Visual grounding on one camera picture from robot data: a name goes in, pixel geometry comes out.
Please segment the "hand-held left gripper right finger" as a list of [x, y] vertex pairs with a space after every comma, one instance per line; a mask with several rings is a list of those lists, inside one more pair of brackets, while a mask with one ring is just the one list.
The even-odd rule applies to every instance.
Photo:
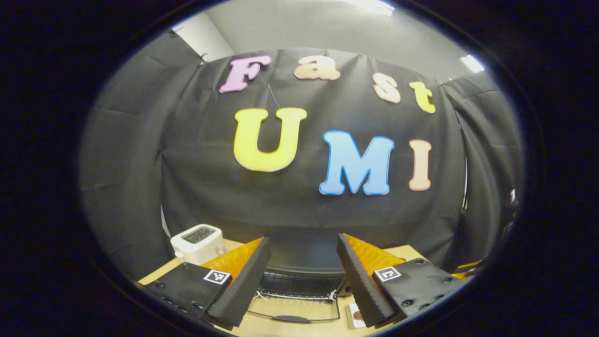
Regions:
[[417, 315], [467, 283], [425, 258], [404, 260], [346, 233], [336, 253], [368, 328]]

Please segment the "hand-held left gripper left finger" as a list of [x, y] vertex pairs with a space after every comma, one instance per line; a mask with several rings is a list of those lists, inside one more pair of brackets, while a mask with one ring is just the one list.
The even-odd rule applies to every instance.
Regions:
[[237, 328], [270, 256], [269, 238], [260, 237], [200, 266], [181, 263], [140, 289], [184, 321]]

